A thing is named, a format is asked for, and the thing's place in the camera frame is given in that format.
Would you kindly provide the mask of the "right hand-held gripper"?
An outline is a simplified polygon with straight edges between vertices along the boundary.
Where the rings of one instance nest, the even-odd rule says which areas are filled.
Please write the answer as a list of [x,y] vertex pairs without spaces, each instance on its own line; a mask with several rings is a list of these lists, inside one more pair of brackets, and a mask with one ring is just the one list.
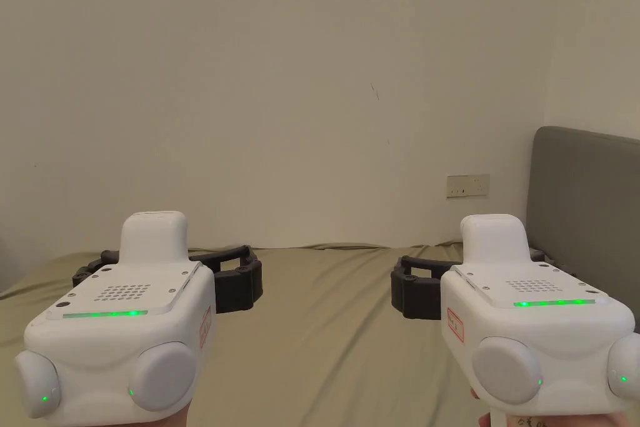
[[628,306],[529,248],[517,217],[466,216],[460,230],[462,263],[398,258],[391,304],[407,319],[441,320],[492,426],[516,416],[622,412],[639,400],[639,336]]

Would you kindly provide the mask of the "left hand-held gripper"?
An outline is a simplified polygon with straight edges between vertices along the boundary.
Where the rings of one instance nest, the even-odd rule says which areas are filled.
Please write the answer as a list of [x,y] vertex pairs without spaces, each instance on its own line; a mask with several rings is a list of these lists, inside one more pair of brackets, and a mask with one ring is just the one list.
[[119,251],[27,324],[14,364],[29,418],[160,420],[192,400],[215,314],[252,309],[263,271],[249,245],[188,255],[187,228],[178,211],[133,214]]

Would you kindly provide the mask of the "person's left hand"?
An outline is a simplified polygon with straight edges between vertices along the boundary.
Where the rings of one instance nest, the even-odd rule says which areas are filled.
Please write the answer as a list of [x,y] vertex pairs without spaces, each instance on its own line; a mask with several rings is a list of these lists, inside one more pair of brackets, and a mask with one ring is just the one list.
[[141,423],[140,426],[144,427],[186,427],[188,423],[188,412],[191,404],[188,403],[177,413],[168,416],[167,418],[159,419],[149,423]]

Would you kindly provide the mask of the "person's right hand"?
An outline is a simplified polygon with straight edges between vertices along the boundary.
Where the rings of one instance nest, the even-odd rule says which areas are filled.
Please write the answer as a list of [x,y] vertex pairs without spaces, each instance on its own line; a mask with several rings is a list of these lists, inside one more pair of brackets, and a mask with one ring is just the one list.
[[632,426],[625,413],[572,416],[506,416],[506,426]]

